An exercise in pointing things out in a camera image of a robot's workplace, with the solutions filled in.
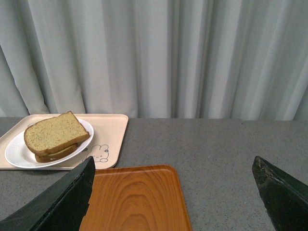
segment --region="beige tray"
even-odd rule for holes
[[[0,138],[0,169],[20,169],[5,159],[5,149],[9,142],[29,125],[59,114],[29,115]],[[87,149],[77,156],[60,164],[45,167],[48,170],[71,170],[88,156],[92,155],[96,169],[113,167],[118,160],[128,117],[117,114],[75,114],[79,119],[88,121],[94,129],[94,136]]]

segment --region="table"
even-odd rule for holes
[[[20,120],[0,118],[0,136]],[[254,158],[308,184],[307,141],[307,121],[132,118],[115,167],[172,165],[193,230],[273,231],[252,174]],[[66,173],[1,170],[0,219]]]

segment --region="white curtain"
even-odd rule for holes
[[[308,119],[306,0],[1,0],[0,116]]]

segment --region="white plate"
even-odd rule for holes
[[[27,169],[35,169],[35,168],[43,168],[43,167],[49,167],[53,166],[59,163],[62,163],[75,155],[82,152],[91,142],[94,130],[90,123],[83,119],[78,119],[79,122],[85,127],[85,129],[89,132],[90,137],[84,141],[76,151],[71,153],[70,155],[55,160],[48,163],[39,163],[35,160],[34,154],[27,148],[25,141],[24,141],[24,132],[19,133],[17,136],[14,137],[14,139],[11,140],[11,142],[8,144],[8,146],[5,149],[5,158],[6,160],[16,167],[20,168],[27,168]]]

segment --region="plate rim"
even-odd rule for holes
[[[47,163],[39,163],[37,162],[37,164],[40,164],[39,166],[33,166],[33,167],[25,167],[25,166],[21,166],[21,165],[17,165],[15,164],[14,162],[10,161],[9,158],[7,157],[7,150],[8,148],[10,147],[11,143],[16,139],[17,136],[20,136],[21,134],[23,134],[25,131],[23,130],[22,132],[18,133],[7,145],[7,147],[5,148],[5,152],[4,152],[4,156],[5,156],[5,159],[7,162],[9,162],[11,165],[17,167],[17,168],[20,168],[20,169],[41,169],[41,168],[45,168],[45,167],[51,167],[51,166],[54,166],[56,164],[60,164],[66,160],[69,160],[71,158],[73,158],[74,156],[80,154],[80,152],[82,152],[83,149],[85,149],[92,141],[93,139],[93,136],[94,136],[94,129],[93,129],[93,126],[91,123],[89,123],[88,121],[84,120],[84,119],[78,119],[78,121],[83,124],[87,124],[87,126],[89,127],[90,131],[89,134],[90,134],[90,137],[85,140],[84,142],[87,142],[86,146],[84,146],[82,149],[80,149],[80,147],[74,151],[73,153],[71,153],[70,155],[64,157],[64,158],[61,158],[59,160],[55,160],[55,161],[50,161],[50,162],[47,162]]]

